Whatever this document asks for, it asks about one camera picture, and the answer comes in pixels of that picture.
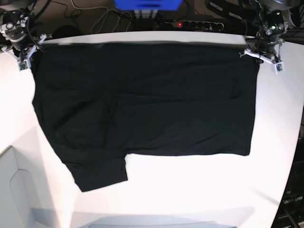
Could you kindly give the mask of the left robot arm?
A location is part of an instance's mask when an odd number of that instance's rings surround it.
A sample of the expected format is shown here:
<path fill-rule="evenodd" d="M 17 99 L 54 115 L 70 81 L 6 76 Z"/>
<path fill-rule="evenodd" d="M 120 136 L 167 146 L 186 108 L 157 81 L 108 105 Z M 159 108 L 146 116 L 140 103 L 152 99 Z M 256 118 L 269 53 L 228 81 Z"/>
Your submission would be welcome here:
<path fill-rule="evenodd" d="M 273 8 L 270 0 L 250 0 L 256 15 L 249 21 L 258 30 L 253 38 L 246 38 L 248 48 L 240 52 L 240 57 L 250 56 L 258 64 L 268 63 L 274 73 L 285 70 L 281 60 L 282 45 L 285 42 L 281 36 L 287 32 L 288 24 L 280 9 Z"/>

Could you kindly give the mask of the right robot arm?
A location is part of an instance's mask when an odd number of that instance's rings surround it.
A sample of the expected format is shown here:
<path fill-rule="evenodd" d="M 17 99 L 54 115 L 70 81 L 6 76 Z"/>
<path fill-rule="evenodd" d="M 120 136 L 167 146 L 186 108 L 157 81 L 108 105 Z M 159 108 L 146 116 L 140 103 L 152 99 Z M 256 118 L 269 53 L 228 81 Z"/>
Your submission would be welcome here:
<path fill-rule="evenodd" d="M 37 34 L 41 23 L 36 20 L 45 12 L 51 1 L 34 13 L 36 0 L 2 0 L 0 2 L 0 52 L 5 53 L 17 62 L 19 71 L 30 69 L 32 55 L 44 51 L 43 42 L 52 35 Z"/>

